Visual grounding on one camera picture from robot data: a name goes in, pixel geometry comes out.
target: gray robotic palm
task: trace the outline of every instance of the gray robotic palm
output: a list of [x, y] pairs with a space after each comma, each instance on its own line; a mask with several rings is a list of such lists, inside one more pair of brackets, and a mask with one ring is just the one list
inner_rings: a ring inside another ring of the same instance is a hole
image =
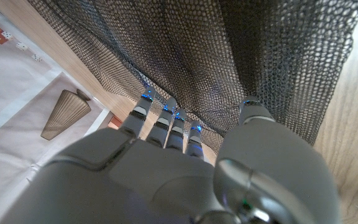
[[173, 98], [138, 139], [154, 96], [148, 87], [119, 130], [96, 131], [51, 159], [2, 223], [341, 222], [323, 158], [256, 98], [240, 104], [213, 167], [197, 121], [182, 153], [186, 113]]

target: blue led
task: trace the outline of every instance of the blue led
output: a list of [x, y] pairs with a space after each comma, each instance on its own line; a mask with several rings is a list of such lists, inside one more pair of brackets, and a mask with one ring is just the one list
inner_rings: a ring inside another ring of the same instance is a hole
[[165, 110], [165, 111], [168, 111], [168, 112], [169, 112], [169, 110], [168, 110], [168, 105], [165, 105], [163, 110]]
[[146, 98], [146, 99], [150, 99], [151, 101], [153, 101], [153, 98], [152, 98], [152, 96], [150, 96], [150, 95], [142, 94], [142, 97], [143, 97], [143, 98]]
[[200, 125], [197, 125], [197, 131], [201, 132], [201, 126]]

